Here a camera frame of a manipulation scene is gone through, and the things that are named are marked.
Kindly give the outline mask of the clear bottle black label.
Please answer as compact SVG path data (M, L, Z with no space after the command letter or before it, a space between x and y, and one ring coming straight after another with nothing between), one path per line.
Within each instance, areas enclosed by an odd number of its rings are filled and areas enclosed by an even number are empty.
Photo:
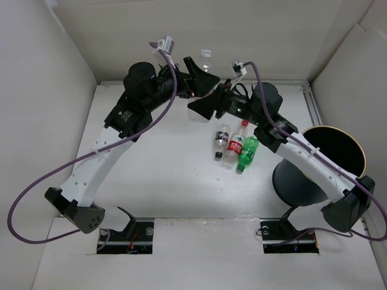
M230 138L230 126L221 123L216 127L213 141L214 158L219 161L227 149Z

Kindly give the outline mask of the clear bottle red label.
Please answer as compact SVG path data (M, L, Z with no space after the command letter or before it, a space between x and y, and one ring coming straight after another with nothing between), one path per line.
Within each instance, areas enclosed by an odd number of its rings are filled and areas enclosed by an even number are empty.
M243 120L238 129L232 134L226 151L223 155L223 164L226 168L232 168L238 160L242 147L247 138L247 127L249 122Z

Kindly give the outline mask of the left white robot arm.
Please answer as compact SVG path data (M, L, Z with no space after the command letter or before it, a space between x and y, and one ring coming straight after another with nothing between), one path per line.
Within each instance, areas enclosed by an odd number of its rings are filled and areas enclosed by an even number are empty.
M113 230L121 239L135 231L135 217L121 207L104 209L94 197L118 159L138 140L138 132L152 123L152 112L173 93L181 98L204 97L220 78L201 69L191 57L183 59L187 72L176 66L159 71L149 62L133 64L123 79L124 92L104 121L91 157L79 164L58 188L50 187L45 199L81 232Z

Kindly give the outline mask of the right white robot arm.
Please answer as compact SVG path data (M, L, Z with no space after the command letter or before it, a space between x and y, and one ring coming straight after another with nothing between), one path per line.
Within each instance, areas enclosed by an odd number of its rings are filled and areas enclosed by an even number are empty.
M291 207L328 201L321 209L325 222L342 233L351 231L369 208L375 187L369 176L350 169L363 152L354 150L346 156L344 138L327 131L318 134L320 144L308 140L279 114L282 101L276 87L267 82L257 84L251 97L221 84L188 108L208 120L230 114L256 125L258 141L282 158L272 177L277 195Z

